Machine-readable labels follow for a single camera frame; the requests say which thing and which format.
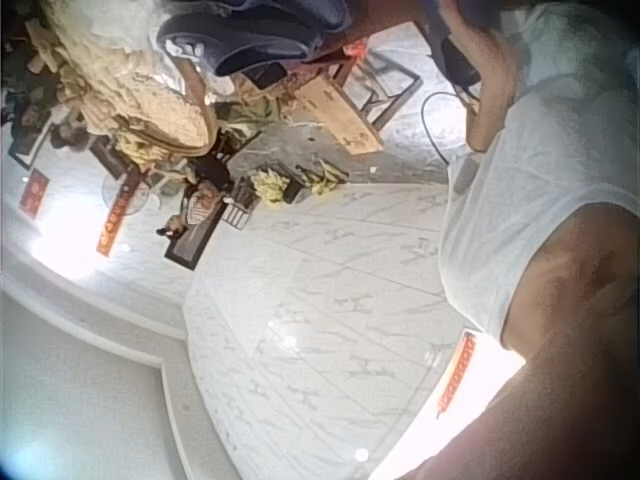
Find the white t-shirt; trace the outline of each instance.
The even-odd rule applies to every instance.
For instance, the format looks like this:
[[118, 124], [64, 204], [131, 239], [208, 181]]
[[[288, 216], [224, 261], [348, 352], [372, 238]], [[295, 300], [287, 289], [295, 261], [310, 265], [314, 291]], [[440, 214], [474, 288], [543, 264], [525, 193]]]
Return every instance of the white t-shirt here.
[[479, 166], [450, 166], [442, 282], [449, 302], [494, 338], [529, 261], [567, 217], [591, 203], [640, 214], [630, 78], [547, 75], [511, 107]]

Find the person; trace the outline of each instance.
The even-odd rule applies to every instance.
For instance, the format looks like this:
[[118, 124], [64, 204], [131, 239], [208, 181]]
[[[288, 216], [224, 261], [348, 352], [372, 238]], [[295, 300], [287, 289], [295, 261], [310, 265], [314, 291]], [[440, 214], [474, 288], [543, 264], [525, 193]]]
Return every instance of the person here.
[[180, 240], [186, 233], [187, 224], [182, 215], [171, 215], [164, 227], [156, 230], [156, 234], [160, 237], [167, 237], [169, 240]]
[[517, 48], [470, 26], [456, 0], [440, 8], [482, 78], [467, 142], [483, 152], [449, 166], [442, 282], [455, 308], [527, 359], [576, 305], [638, 268], [631, 44], [585, 6], [536, 7]]
[[180, 213], [172, 215], [156, 234], [179, 240], [189, 229], [205, 221], [222, 199], [221, 192], [208, 180], [199, 178], [193, 170], [187, 171], [186, 187], [182, 195]]
[[527, 361], [402, 480], [640, 478], [638, 89], [632, 46], [586, 6], [528, 11], [508, 41], [441, 0], [480, 73], [449, 166], [449, 302]]

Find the wall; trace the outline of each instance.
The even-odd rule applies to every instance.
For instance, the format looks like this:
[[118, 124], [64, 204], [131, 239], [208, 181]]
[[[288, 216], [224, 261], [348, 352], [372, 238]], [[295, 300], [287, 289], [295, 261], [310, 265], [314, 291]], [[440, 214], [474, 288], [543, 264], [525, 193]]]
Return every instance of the wall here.
[[43, 275], [42, 265], [19, 258], [5, 247], [6, 243], [2, 289], [8, 295], [75, 338], [160, 371], [171, 431], [189, 480], [239, 480], [204, 407], [183, 340], [140, 327], [86, 302], [64, 288], [63, 279], [55, 273]]
[[[5, 238], [22, 232], [20, 248], [56, 273], [111, 303], [124, 302], [136, 314], [158, 319], [184, 336], [180, 305], [193, 274], [164, 258], [167, 241], [155, 234], [178, 209], [179, 199], [161, 203], [151, 197], [142, 210], [125, 217], [112, 254], [104, 259], [95, 253], [109, 211], [102, 198], [107, 171], [98, 160], [89, 152], [56, 151], [45, 142], [34, 166], [49, 178], [49, 186], [32, 221], [18, 210], [29, 173], [9, 157], [10, 145], [5, 125], [2, 201], [9, 211], [3, 218]], [[126, 297], [132, 296], [136, 300], [127, 302]]]
[[186, 480], [159, 369], [1, 301], [6, 467], [25, 480]]

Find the hand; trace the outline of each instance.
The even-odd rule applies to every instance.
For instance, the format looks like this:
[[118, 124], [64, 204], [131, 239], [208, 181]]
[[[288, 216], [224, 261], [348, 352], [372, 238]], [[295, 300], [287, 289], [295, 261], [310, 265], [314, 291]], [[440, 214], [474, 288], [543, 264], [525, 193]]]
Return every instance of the hand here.
[[440, 14], [451, 30], [451, 41], [484, 81], [515, 84], [518, 62], [506, 39], [496, 31], [482, 31], [462, 16], [458, 0], [440, 0]]

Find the white wall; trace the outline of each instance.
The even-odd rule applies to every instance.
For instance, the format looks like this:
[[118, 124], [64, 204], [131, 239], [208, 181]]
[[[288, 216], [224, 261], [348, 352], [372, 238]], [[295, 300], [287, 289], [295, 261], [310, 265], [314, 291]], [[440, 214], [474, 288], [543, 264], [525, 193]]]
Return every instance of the white wall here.
[[2, 296], [2, 460], [24, 480], [186, 479], [160, 370]]
[[108, 206], [102, 198], [107, 171], [90, 153], [54, 150], [47, 141], [34, 167], [49, 185], [36, 220], [18, 205], [29, 172], [8, 155], [9, 125], [2, 129], [3, 241], [14, 241], [29, 256], [103, 301], [153, 319], [160, 333], [184, 338], [180, 307], [192, 272], [164, 258], [166, 239], [155, 230], [175, 213], [173, 203], [152, 197], [138, 213], [124, 219], [109, 259], [95, 250]]

